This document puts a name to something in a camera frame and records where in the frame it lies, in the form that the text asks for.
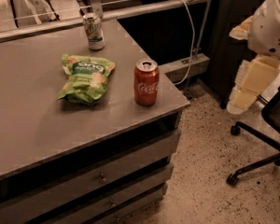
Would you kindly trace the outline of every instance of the white cable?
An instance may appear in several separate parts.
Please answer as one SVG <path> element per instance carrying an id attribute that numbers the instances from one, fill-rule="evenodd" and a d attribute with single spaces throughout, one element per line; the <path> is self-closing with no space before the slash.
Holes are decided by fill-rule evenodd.
<path id="1" fill-rule="evenodd" d="M 193 31 L 193 36 L 192 36 L 192 42 L 191 42 L 191 45 L 190 45 L 190 50 L 189 50 L 189 65 L 188 65 L 188 70 L 185 74 L 185 76 L 182 78 L 182 80 L 174 83 L 175 85 L 179 85 L 181 84 L 182 82 L 185 81 L 185 79 L 188 77 L 188 74 L 189 74 L 189 69 L 190 69 L 190 66 L 192 64 L 192 52 L 193 52 L 193 47 L 194 47 L 194 41 L 195 41 L 195 28 L 194 28 L 194 24 L 193 24 L 193 20 L 192 20 L 192 17 L 190 16 L 190 13 L 189 13 L 189 9 L 188 9 L 188 6 L 185 2 L 185 0 L 179 0 L 180 2 L 182 2 L 188 12 L 188 16 L 189 16 L 189 21 L 190 21 L 190 24 L 191 24 L 191 27 L 192 27 L 192 31 Z"/>

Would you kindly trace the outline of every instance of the red coca-cola can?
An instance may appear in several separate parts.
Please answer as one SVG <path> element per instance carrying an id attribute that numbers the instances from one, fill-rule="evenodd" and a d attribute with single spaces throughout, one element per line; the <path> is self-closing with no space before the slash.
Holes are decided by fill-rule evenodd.
<path id="1" fill-rule="evenodd" d="M 156 102 L 160 70 L 150 59 L 137 62 L 133 75 L 134 99 L 140 105 L 153 105 Z"/>

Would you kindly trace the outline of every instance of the floor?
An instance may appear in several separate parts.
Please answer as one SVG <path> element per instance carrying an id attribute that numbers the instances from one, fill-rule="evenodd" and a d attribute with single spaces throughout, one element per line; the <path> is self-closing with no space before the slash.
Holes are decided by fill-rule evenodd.
<path id="1" fill-rule="evenodd" d="M 77 12 L 76 5 L 70 5 L 73 1 L 67 1 L 67 8 Z M 13 28 L 10 7 L 0 0 L 0 31 Z M 266 90 L 267 98 L 279 83 L 280 79 Z M 119 223 L 280 223 L 280 167 L 272 164 L 243 175 L 235 188 L 226 184 L 227 176 L 237 168 L 274 153 L 248 133 L 232 136 L 230 127 L 236 120 L 280 141 L 280 135 L 262 120 L 262 105 L 255 103 L 244 114 L 234 116 L 219 107 L 216 96 L 201 81 L 189 91 L 194 99 L 179 124 L 182 135 L 172 157 L 175 168 L 166 195 Z"/>

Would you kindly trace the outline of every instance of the drawer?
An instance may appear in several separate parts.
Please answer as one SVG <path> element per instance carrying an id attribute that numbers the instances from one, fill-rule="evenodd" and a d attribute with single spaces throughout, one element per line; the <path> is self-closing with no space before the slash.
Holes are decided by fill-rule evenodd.
<path id="1" fill-rule="evenodd" d="M 56 180 L 54 184 L 47 184 L 41 189 L 0 203 L 0 224 L 9 224 L 11 217 L 13 224 L 36 218 L 154 161 L 168 157 L 176 151 L 179 137 L 179 130 L 168 132 L 76 172 L 76 176 L 71 179 Z"/>
<path id="2" fill-rule="evenodd" d="M 119 206 L 119 209 L 106 213 L 104 215 L 95 217 L 85 222 L 85 224 L 110 224 L 117 223 L 121 218 L 129 215 L 130 213 L 150 204 L 157 200 L 160 200 L 167 191 L 167 184 L 164 183 L 157 186 L 154 189 L 149 190 L 142 195 L 139 195 L 132 199 L 130 202 L 125 203 L 123 206 Z"/>
<path id="3" fill-rule="evenodd" d="M 170 179 L 173 171 L 173 165 L 168 164 L 158 170 L 155 170 L 151 174 L 147 174 L 132 181 L 131 184 L 126 187 L 119 187 L 110 191 L 112 194 L 102 197 L 98 202 L 88 201 L 88 206 L 80 208 L 76 212 L 73 212 L 66 217 L 60 217 L 57 221 L 50 220 L 46 223 L 55 224 L 80 224 L 91 218 L 94 218 L 103 212 L 109 211 L 122 203 L 136 197 L 158 185 L 166 182 Z"/>

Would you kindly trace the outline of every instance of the chair base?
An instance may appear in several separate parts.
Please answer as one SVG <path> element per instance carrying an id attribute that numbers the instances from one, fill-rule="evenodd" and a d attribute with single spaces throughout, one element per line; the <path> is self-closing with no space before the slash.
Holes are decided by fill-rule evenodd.
<path id="1" fill-rule="evenodd" d="M 250 126 L 242 123 L 242 122 L 236 122 L 234 126 L 231 126 L 231 134 L 232 135 L 238 135 L 241 131 L 241 128 L 248 131 L 249 133 L 252 133 L 255 135 L 257 138 L 268 144 L 269 146 L 275 148 L 279 152 L 277 154 L 274 154 L 266 159 L 256 161 L 252 164 L 247 165 L 246 167 L 240 168 L 237 171 L 235 171 L 234 174 L 230 174 L 229 177 L 227 178 L 226 182 L 231 185 L 235 186 L 239 180 L 238 175 L 245 174 L 247 172 L 250 172 L 252 170 L 255 170 L 257 168 L 260 168 L 264 165 L 270 164 L 274 162 L 275 165 L 280 166 L 280 143 L 276 142 L 269 136 L 251 128 Z"/>

